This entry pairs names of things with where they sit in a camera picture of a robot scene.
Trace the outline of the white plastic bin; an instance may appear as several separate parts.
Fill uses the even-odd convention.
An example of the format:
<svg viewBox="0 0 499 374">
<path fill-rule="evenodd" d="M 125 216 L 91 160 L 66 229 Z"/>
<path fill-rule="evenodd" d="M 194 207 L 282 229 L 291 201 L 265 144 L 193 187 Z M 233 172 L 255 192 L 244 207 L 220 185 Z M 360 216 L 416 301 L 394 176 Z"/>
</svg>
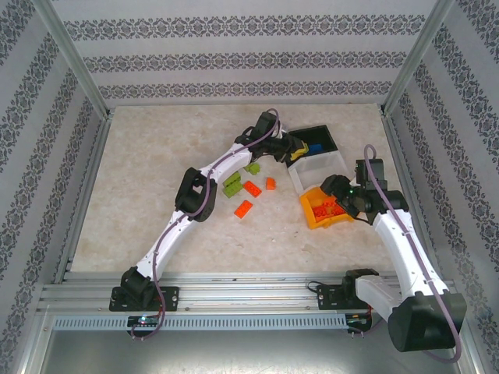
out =
<svg viewBox="0 0 499 374">
<path fill-rule="evenodd" d="M 301 157 L 288 167 L 288 173 L 298 196 L 320 186 L 331 175 L 349 175 L 338 150 Z"/>
</svg>

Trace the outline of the black plastic bin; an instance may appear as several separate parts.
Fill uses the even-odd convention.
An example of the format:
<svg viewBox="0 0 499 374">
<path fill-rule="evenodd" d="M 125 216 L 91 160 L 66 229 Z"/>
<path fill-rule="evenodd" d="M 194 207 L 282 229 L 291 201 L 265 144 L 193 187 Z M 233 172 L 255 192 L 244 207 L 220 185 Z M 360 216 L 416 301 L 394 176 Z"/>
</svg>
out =
<svg viewBox="0 0 499 374">
<path fill-rule="evenodd" d="M 326 125 L 316 125 L 313 127 L 303 128 L 303 129 L 295 129 L 290 132 L 292 136 L 295 136 L 301 140 L 303 140 L 309 147 L 310 144 L 320 143 L 324 149 L 323 153 L 333 152 L 338 150 L 338 147 L 333 140 L 331 133 Z M 309 155 L 307 153 L 306 156 L 299 158 L 299 161 L 305 159 L 306 157 L 315 156 Z"/>
</svg>

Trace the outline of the yellow plastic bin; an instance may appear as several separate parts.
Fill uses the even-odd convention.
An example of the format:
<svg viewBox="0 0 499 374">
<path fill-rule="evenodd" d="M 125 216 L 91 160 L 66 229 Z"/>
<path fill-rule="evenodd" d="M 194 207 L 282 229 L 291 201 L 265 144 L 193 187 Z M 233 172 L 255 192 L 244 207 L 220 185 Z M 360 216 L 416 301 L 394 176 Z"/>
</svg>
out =
<svg viewBox="0 0 499 374">
<path fill-rule="evenodd" d="M 312 208 L 315 206 L 319 206 L 319 202 L 326 197 L 329 196 L 324 194 L 319 186 L 315 186 L 309 189 L 299 197 L 299 201 L 303 208 L 303 212 L 305 214 L 307 226 L 309 229 L 313 230 L 317 228 L 328 228 L 332 224 L 337 224 L 344 221 L 353 222 L 353 219 L 347 213 L 337 217 L 329 217 L 322 221 L 316 221 L 313 216 Z"/>
</svg>

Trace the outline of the grey metal panel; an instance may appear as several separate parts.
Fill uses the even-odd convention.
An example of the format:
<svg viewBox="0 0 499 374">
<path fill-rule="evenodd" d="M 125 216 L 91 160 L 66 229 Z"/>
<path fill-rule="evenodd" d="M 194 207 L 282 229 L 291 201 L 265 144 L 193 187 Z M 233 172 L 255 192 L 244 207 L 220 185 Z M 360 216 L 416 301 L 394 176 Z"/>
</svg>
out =
<svg viewBox="0 0 499 374">
<path fill-rule="evenodd" d="M 400 353 L 381 327 L 340 330 L 172 331 L 135 342 L 122 331 L 54 331 L 29 374 L 482 374 L 463 356 L 443 364 Z"/>
</svg>

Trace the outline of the aluminium side rail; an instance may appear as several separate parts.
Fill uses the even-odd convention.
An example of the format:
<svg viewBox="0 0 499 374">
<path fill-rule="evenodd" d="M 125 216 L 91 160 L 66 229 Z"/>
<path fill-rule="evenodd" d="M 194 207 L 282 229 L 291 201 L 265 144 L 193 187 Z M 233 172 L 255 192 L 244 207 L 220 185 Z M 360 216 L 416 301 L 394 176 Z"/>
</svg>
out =
<svg viewBox="0 0 499 374">
<path fill-rule="evenodd" d="M 114 113 L 115 109 L 109 111 L 107 117 L 102 120 L 100 128 L 94 137 L 91 153 L 87 159 L 83 179 L 80 183 L 76 202 L 70 216 L 69 227 L 63 238 L 62 251 L 51 280 L 53 284 L 62 283 L 67 266 L 73 261 L 75 256 Z"/>
<path fill-rule="evenodd" d="M 434 251 L 430 233 L 427 230 L 426 221 L 424 220 L 423 212 L 421 210 L 419 200 L 417 199 L 416 190 L 412 183 L 410 171 L 406 163 L 400 142 L 398 141 L 398 137 L 396 136 L 395 128 L 391 122 L 391 119 L 386 115 L 381 115 L 381 121 L 383 123 L 384 131 L 388 140 L 402 191 L 409 205 L 409 209 L 412 212 L 412 221 L 414 223 L 415 231 L 422 243 L 422 246 L 426 250 L 431 264 L 434 266 L 435 271 L 438 275 L 441 276 L 442 272 L 437 261 L 437 256 Z"/>
</svg>

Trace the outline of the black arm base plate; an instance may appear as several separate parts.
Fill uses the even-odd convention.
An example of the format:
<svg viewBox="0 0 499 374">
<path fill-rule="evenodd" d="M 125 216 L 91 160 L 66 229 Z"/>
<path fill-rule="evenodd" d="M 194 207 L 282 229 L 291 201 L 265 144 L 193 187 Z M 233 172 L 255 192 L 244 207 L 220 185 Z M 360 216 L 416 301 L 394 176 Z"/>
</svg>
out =
<svg viewBox="0 0 499 374">
<path fill-rule="evenodd" d="M 176 312 L 179 301 L 178 287 L 161 287 L 161 293 L 165 300 L 165 311 Z M 151 296 L 145 298 L 145 304 L 134 300 L 121 287 L 114 287 L 111 292 L 109 311 L 110 312 L 153 312 L 161 307 L 161 297 L 156 289 Z"/>
<path fill-rule="evenodd" d="M 367 310 L 352 288 L 337 284 L 320 284 L 316 288 L 319 310 Z"/>
</svg>

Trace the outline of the aluminium frame post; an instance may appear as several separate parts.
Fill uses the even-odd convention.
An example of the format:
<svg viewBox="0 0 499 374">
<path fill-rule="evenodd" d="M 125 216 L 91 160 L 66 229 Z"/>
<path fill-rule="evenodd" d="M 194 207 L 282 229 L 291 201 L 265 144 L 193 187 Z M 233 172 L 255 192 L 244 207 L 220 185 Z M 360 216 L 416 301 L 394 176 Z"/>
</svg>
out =
<svg viewBox="0 0 499 374">
<path fill-rule="evenodd" d="M 104 98 L 98 89 L 97 84 L 94 82 L 82 56 L 78 52 L 64 23 L 58 16 L 51 0 L 31 0 L 31 2 L 58 45 L 68 66 L 74 72 L 84 93 L 94 106 L 94 109 L 101 118 L 107 119 L 111 110 L 104 102 Z"/>
<path fill-rule="evenodd" d="M 409 81 L 412 78 L 412 74 L 419 66 L 431 44 L 431 41 L 441 27 L 441 24 L 444 22 L 454 3 L 455 0 L 436 0 L 434 7 L 432 8 L 426 22 L 416 38 L 416 41 L 403 63 L 400 72 L 395 78 L 384 103 L 380 106 L 380 113 L 384 117 L 387 117 L 393 112 L 395 105 L 398 103 L 398 100 L 404 92 L 404 89 L 408 86 Z"/>
</svg>

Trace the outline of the long aluminium mounting rail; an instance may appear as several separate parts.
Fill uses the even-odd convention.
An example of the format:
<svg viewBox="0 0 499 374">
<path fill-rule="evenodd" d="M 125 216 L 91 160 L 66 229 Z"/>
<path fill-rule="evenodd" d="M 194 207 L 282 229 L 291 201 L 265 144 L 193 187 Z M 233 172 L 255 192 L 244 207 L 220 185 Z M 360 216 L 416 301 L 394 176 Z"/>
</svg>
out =
<svg viewBox="0 0 499 374">
<path fill-rule="evenodd" d="M 319 273 L 165 273 L 162 286 L 179 288 L 176 314 L 286 314 L 318 312 L 313 281 L 340 284 L 344 272 Z M 116 272 L 67 272 L 46 284 L 36 305 L 41 315 L 110 315 Z"/>
</svg>

